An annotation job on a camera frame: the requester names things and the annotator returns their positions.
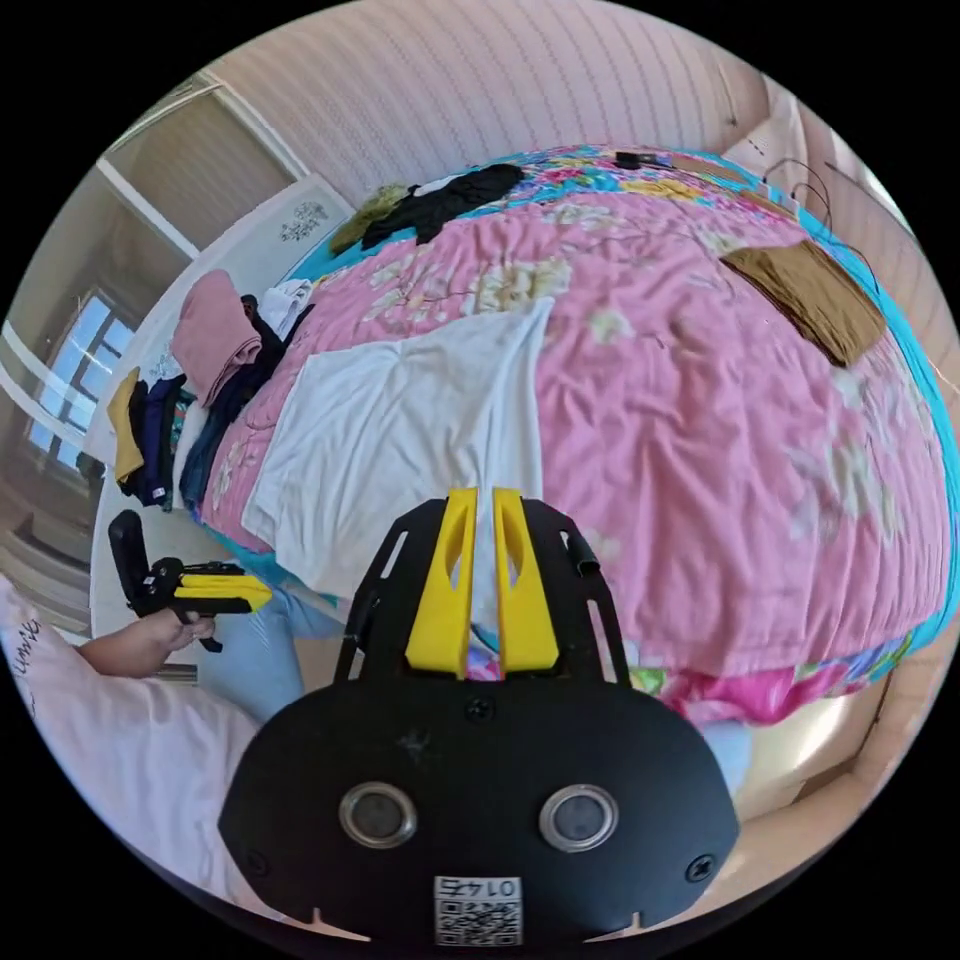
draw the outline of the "blue bedsheet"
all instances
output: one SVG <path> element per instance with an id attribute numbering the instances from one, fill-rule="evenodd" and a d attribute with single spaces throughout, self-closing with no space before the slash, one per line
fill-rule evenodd
<path id="1" fill-rule="evenodd" d="M 574 148 L 570 152 L 573 153 L 582 151 L 584 153 L 589 153 L 589 151 L 594 149 L 595 148 L 590 147 Z M 687 152 L 701 156 L 706 160 L 710 160 L 714 164 L 729 167 L 732 171 L 735 171 L 738 180 L 724 181 L 724 185 L 731 190 L 757 189 L 760 184 L 759 177 L 748 173 L 741 167 L 738 167 L 721 157 L 698 151 Z M 500 160 L 491 162 L 517 163 L 528 166 L 530 164 L 537 163 L 539 159 L 545 155 L 546 154 L 542 152 L 513 154 L 509 157 L 504 157 Z M 742 180 L 748 181 L 747 184 L 744 185 Z M 548 202 L 551 200 L 557 200 L 565 194 L 583 192 L 584 190 L 588 190 L 590 192 L 604 192 L 615 191 L 618 189 L 619 186 L 615 179 L 606 177 L 602 171 L 597 171 L 593 177 L 593 182 L 589 187 L 578 186 L 575 183 L 547 184 L 538 189 L 534 195 L 531 196 L 528 193 L 527 195 L 523 196 L 523 198 L 518 200 L 515 204 L 511 204 L 508 201 L 508 206 L 519 206 L 525 203 Z M 773 199 L 782 200 L 783 197 L 774 191 Z M 465 218 L 472 218 L 477 216 L 485 216 L 493 212 L 496 212 L 496 210 L 490 207 L 484 207 L 480 208 L 479 210 L 471 211 L 463 216 Z M 957 613 L 958 606 L 960 606 L 960 569 L 958 569 L 958 537 L 960 537 L 960 451 L 957 449 L 956 438 L 953 433 L 953 425 L 950 422 L 950 416 L 940 393 L 939 387 L 937 386 L 930 362 L 927 360 L 927 357 L 924 354 L 916 336 L 914 335 L 910 324 L 903 316 L 903 313 L 900 311 L 899 307 L 897 307 L 885 290 L 881 288 L 880 292 L 877 292 L 874 284 L 874 278 L 869 268 L 863 263 L 857 254 L 844 247 L 840 241 L 829 230 L 827 230 L 822 223 L 820 223 L 819 220 L 803 209 L 801 209 L 799 212 L 799 220 L 802 226 L 809 231 L 814 239 L 823 243 L 825 246 L 828 246 L 833 251 L 838 262 L 844 266 L 844 268 L 860 284 L 867 295 L 883 312 L 884 316 L 886 317 L 890 332 L 900 347 L 907 366 L 913 374 L 921 394 L 927 401 L 933 418 L 934 427 L 940 440 L 940 447 L 944 461 L 944 475 L 946 478 L 947 507 L 950 516 L 950 560 L 947 573 L 947 589 L 942 609 L 937 611 L 937 613 L 930 617 L 926 623 L 917 627 L 917 629 L 912 631 L 909 635 L 910 646 L 907 651 L 905 651 L 905 655 L 909 655 L 910 653 L 922 649 L 923 647 L 927 646 L 927 644 L 935 640 L 944 627 L 946 627 L 953 620 Z M 415 234 L 412 229 L 403 230 L 395 233 L 388 240 L 385 240 L 383 243 L 376 247 L 372 247 L 369 250 L 361 249 L 360 243 L 358 242 L 350 249 L 344 251 L 338 257 L 333 257 L 330 254 L 329 243 L 325 242 L 318 246 L 314 251 L 309 253 L 290 272 L 289 277 L 316 281 L 320 279 L 320 277 L 333 273 L 336 270 L 354 266 L 355 264 L 367 259 L 367 257 L 376 255 L 388 244 L 411 239 L 414 237 L 414 235 Z M 220 536 L 219 534 L 215 534 L 215 536 L 217 536 L 217 538 L 227 547 L 227 549 L 233 551 L 237 559 L 244 566 L 246 566 L 247 569 L 249 569 L 255 575 L 261 576 L 268 584 L 273 586 L 283 586 L 285 583 L 290 583 L 291 580 L 299 583 L 295 577 L 292 577 L 291 574 L 283 570 L 276 563 L 273 554 L 254 554 L 250 551 L 244 550 L 241 547 L 238 547 L 235 544 L 232 544 L 229 540 Z M 334 604 L 337 602 L 336 598 L 325 599 L 330 600 Z M 343 607 L 346 601 L 340 600 L 339 603 L 341 607 Z M 890 642 L 892 644 L 896 644 L 899 641 L 891 640 Z M 872 656 L 873 653 L 874 651 L 867 651 L 865 655 Z M 894 663 L 895 661 L 891 661 L 886 669 L 892 669 Z M 882 675 L 883 672 L 885 671 L 878 672 L 875 675 L 875 678 Z"/>

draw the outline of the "black cable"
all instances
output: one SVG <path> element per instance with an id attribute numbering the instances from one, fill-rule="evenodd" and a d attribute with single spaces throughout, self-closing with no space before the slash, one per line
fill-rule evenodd
<path id="1" fill-rule="evenodd" d="M 773 173 L 774 170 L 777 170 L 779 167 L 782 167 L 785 163 L 796 163 L 796 164 L 799 164 L 801 167 L 803 167 L 805 170 L 809 170 L 810 173 L 812 173 L 812 174 L 820 181 L 820 186 L 823 187 L 823 192 L 824 192 L 828 197 L 830 196 L 830 191 L 827 189 L 827 185 L 826 185 L 826 183 L 824 182 L 823 177 L 821 177 L 820 174 L 817 173 L 817 171 L 814 170 L 813 167 L 810 166 L 810 164 L 804 163 L 802 160 L 796 160 L 796 159 L 793 158 L 793 157 L 784 157 L 782 160 L 778 160 L 778 161 L 777 161 L 772 167 L 770 167 L 770 168 L 767 170 L 767 172 L 763 175 L 763 182 L 766 183 L 766 182 L 767 182 L 767 177 L 769 177 L 770 174 Z"/>
<path id="2" fill-rule="evenodd" d="M 870 276 L 873 277 L 873 286 L 877 291 L 877 296 L 880 296 L 880 281 L 877 280 L 877 275 L 873 270 L 873 267 L 870 266 L 870 261 L 864 256 L 864 254 L 858 250 L 856 247 L 851 246 L 849 243 L 843 243 L 841 240 L 826 240 L 825 243 L 829 243 L 835 247 L 846 247 L 848 250 L 852 250 L 865 264 L 866 268 L 870 271 Z"/>
<path id="3" fill-rule="evenodd" d="M 823 204 L 824 208 L 827 211 L 826 220 L 824 221 L 824 223 L 826 225 L 826 228 L 832 233 L 833 232 L 833 210 L 830 208 L 829 199 L 824 197 L 824 195 L 816 187 L 811 186 L 806 180 L 801 180 L 800 183 L 798 183 L 790 191 L 791 199 L 793 200 L 797 199 L 797 190 L 799 190 L 800 187 L 806 187 L 815 197 L 820 198 L 820 202 Z"/>

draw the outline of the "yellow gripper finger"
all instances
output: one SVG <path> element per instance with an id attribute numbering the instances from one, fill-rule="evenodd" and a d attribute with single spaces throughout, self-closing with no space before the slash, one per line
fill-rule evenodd
<path id="1" fill-rule="evenodd" d="M 173 595 L 183 600 L 216 600 L 239 597 L 247 601 L 250 612 L 255 613 L 270 601 L 273 592 L 256 577 L 218 576 L 216 574 L 184 574 L 180 586 Z"/>
<path id="2" fill-rule="evenodd" d="M 520 494 L 494 490 L 493 516 L 501 671 L 506 676 L 551 670 L 560 650 Z M 511 561 L 516 571 L 512 583 Z"/>
<path id="3" fill-rule="evenodd" d="M 477 491 L 451 490 L 407 643 L 407 663 L 414 670 L 466 676 L 476 536 Z"/>

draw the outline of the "jeans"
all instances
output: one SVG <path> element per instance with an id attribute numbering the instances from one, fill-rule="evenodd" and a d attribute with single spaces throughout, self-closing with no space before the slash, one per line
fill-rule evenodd
<path id="1" fill-rule="evenodd" d="M 336 641 L 343 625 L 283 590 L 256 613 L 221 614 L 220 653 L 199 648 L 198 685 L 240 707 L 258 723 L 304 694 L 294 637 Z"/>

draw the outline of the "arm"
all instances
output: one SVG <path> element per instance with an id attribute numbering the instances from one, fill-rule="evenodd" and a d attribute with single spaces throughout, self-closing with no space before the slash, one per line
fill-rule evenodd
<path id="1" fill-rule="evenodd" d="M 213 636 L 212 620 L 200 620 L 196 614 L 190 618 L 193 622 L 184 625 L 172 610 L 161 610 L 90 640 L 77 647 L 77 652 L 105 677 L 149 677 L 175 650 Z"/>

